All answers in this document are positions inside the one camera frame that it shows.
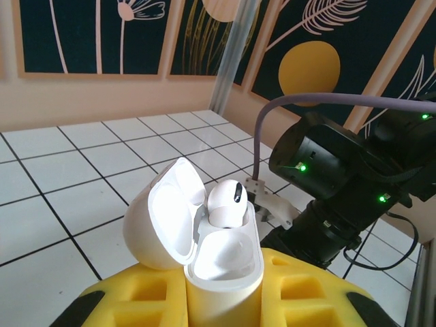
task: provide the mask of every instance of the open case lid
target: open case lid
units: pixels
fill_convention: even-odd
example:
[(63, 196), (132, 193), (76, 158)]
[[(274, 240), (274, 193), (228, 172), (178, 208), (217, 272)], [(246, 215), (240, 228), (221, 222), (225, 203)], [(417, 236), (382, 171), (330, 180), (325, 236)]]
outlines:
[(197, 249), (194, 219), (205, 199), (192, 164), (185, 158), (171, 163), (127, 209), (123, 233), (134, 257), (154, 269), (190, 264)]

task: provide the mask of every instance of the black cable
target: black cable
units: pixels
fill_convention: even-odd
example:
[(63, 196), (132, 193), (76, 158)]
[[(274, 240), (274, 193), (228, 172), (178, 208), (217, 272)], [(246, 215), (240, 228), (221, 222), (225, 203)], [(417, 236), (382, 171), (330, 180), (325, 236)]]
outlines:
[(409, 255), (411, 255), (411, 253), (415, 250), (416, 245), (418, 244), (418, 240), (419, 240), (419, 233), (418, 233), (418, 229), (416, 228), (416, 226), (414, 225), (414, 223), (412, 223), (408, 218), (398, 215), (396, 213), (391, 213), (391, 212), (386, 212), (386, 214), (389, 217), (395, 218), (395, 219), (400, 219), (400, 220), (404, 220), (407, 221), (408, 223), (410, 223), (410, 225), (412, 226), (412, 228), (414, 229), (414, 241), (411, 243), (411, 247), (409, 249), (409, 251), (407, 251), (405, 253), (405, 255), (398, 260), (396, 263), (391, 264), (390, 266), (387, 267), (372, 267), (372, 266), (368, 266), (366, 264), (362, 264), (360, 262), (355, 261), (354, 259), (351, 259), (348, 254), (346, 254), (347, 249), (343, 250), (343, 256), (345, 257), (345, 259), (348, 260), (348, 262), (355, 264), (357, 267), (361, 267), (361, 268), (365, 268), (365, 269), (369, 269), (369, 270), (377, 270), (377, 271), (383, 271), (383, 270), (388, 270), (388, 269), (392, 269), (396, 266), (398, 266), (401, 262), (403, 262), (404, 260), (406, 260)]

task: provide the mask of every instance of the white tile floor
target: white tile floor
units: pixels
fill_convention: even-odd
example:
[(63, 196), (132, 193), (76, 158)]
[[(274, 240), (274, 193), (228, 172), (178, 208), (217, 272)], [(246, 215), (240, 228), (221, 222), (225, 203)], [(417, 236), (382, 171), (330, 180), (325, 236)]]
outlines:
[[(211, 111), (15, 131), (0, 137), (0, 326), (48, 326), (86, 287), (135, 264), (123, 214), (174, 158), (187, 156), (210, 191), (252, 171), (250, 135)], [(312, 197), (272, 174), (262, 144), (260, 177), (304, 210)], [(262, 223), (265, 237), (277, 222)], [(358, 260), (397, 261), (411, 239), (379, 220)], [(329, 270), (368, 290), (404, 324), (418, 251), (374, 272), (339, 255)]]

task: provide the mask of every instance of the yellow circle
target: yellow circle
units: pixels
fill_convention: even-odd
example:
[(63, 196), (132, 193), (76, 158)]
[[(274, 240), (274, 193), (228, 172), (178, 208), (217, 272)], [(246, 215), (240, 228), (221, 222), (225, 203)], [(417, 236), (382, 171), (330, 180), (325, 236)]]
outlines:
[(336, 49), (323, 41), (310, 41), (293, 47), (282, 58), (279, 83), (285, 95), (332, 92), (340, 73), (341, 60)]
[(202, 0), (204, 9), (219, 22), (232, 22), (240, 5), (240, 0)]

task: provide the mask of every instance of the gray cable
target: gray cable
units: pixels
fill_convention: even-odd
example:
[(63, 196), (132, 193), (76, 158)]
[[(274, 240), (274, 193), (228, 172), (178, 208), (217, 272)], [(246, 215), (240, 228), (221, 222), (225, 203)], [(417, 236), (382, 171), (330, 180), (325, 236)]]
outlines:
[(370, 95), (344, 94), (344, 93), (298, 93), (284, 95), (268, 102), (259, 112), (254, 129), (254, 167), (253, 180), (259, 179), (260, 165), (260, 132), (266, 114), (272, 109), (287, 104), (300, 102), (315, 102), (320, 104), (346, 104), (349, 106), (366, 106), (374, 108), (389, 108), (394, 110), (436, 113), (434, 102), (395, 99), (391, 97), (373, 97)]

